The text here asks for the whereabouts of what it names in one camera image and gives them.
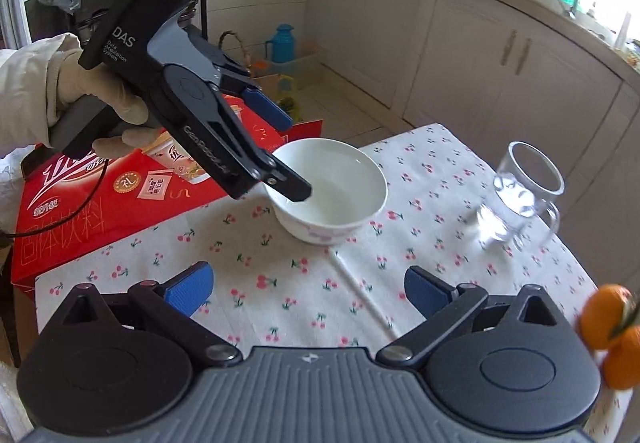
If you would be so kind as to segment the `left hand in glove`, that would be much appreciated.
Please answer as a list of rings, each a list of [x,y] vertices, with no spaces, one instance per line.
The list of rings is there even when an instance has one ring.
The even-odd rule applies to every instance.
[[[55,151],[79,159],[93,152],[105,159],[152,144],[162,128],[149,108],[105,65],[85,70],[78,49],[64,53],[53,78],[56,122],[49,128]]]

